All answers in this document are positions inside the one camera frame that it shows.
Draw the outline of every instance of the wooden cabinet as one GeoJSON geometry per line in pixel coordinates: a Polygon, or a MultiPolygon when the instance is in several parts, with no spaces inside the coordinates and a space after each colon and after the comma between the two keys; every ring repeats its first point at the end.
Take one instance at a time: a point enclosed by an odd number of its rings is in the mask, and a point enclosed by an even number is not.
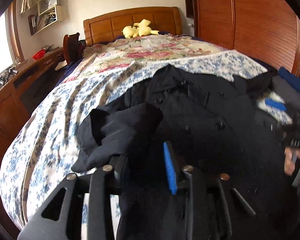
{"type": "MultiPolygon", "coordinates": [[[[7,148],[29,118],[28,112],[16,95],[13,84],[8,83],[0,90],[0,167],[7,148]]],[[[18,229],[6,214],[2,204],[0,205],[0,223],[13,238],[16,237],[18,229]]]]}
{"type": "MultiPolygon", "coordinates": [[[[8,147],[30,118],[20,96],[43,73],[55,67],[62,60],[64,60],[62,48],[56,49],[36,62],[29,60],[27,64],[17,68],[19,73],[0,89],[0,167],[8,147]]],[[[5,212],[1,197],[0,224],[13,239],[17,239],[19,230],[5,212]]]]}
{"type": "Polygon", "coordinates": [[[285,0],[193,0],[195,36],[300,75],[300,20],[285,0]]]}

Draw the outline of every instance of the pikachu plush toy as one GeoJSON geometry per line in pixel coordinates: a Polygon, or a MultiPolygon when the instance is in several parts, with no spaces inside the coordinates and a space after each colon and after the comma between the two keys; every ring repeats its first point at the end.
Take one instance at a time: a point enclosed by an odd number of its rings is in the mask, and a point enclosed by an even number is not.
{"type": "Polygon", "coordinates": [[[150,34],[158,35],[159,31],[153,31],[149,25],[150,21],[143,19],[140,23],[134,23],[133,26],[126,26],[123,28],[123,36],[125,38],[135,38],[137,36],[147,36],[150,34]]]}

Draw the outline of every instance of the wardrobe door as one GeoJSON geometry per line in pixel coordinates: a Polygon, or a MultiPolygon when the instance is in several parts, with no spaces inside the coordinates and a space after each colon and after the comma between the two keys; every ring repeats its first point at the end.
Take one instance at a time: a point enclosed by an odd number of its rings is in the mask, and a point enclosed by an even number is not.
{"type": "Polygon", "coordinates": [[[196,34],[204,41],[233,49],[233,0],[196,0],[196,34]]]}
{"type": "Polygon", "coordinates": [[[234,49],[292,71],[298,18],[285,0],[234,0],[234,49]]]}

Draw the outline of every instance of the wall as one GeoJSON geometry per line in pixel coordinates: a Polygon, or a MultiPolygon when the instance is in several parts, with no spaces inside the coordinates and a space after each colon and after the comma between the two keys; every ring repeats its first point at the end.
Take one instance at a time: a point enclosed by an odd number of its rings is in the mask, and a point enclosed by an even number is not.
{"type": "Polygon", "coordinates": [[[36,52],[38,52],[44,45],[39,35],[30,35],[28,16],[35,14],[35,10],[31,9],[24,14],[20,14],[21,0],[16,1],[16,18],[17,28],[20,39],[20,45],[25,59],[31,58],[36,52]]]}
{"type": "Polygon", "coordinates": [[[183,31],[192,34],[192,29],[187,23],[193,22],[186,18],[185,0],[60,0],[64,11],[64,20],[46,28],[42,32],[30,36],[28,16],[34,14],[34,9],[23,15],[19,14],[20,0],[17,3],[17,24],[20,43],[26,55],[33,55],[45,45],[62,46],[65,34],[80,33],[80,39],[85,39],[83,21],[112,11],[147,6],[176,6],[179,8],[183,31]]]}

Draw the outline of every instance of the red basket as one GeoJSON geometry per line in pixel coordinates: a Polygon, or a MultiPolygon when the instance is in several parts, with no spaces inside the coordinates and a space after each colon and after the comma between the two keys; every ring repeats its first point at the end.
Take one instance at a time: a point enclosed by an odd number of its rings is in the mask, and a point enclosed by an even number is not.
{"type": "Polygon", "coordinates": [[[38,51],[32,58],[35,60],[39,60],[44,56],[45,53],[46,53],[46,50],[42,49],[42,50],[38,51]]]}

